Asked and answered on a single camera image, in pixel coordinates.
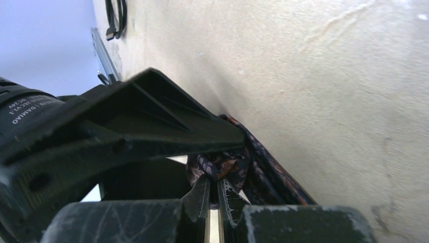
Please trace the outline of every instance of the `black plastic bracket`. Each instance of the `black plastic bracket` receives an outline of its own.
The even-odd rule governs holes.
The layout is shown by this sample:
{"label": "black plastic bracket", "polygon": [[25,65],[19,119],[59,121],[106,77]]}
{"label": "black plastic bracket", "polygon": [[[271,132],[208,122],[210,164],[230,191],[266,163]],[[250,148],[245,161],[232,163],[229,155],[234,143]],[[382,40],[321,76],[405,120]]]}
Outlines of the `black plastic bracket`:
{"label": "black plastic bracket", "polygon": [[[0,234],[19,241],[40,238],[63,206],[81,200],[113,168],[244,146],[241,130],[153,68],[58,102],[10,81],[0,91],[0,130],[12,127],[0,133]],[[34,108],[19,110],[17,124],[17,114],[10,115],[15,103]]]}

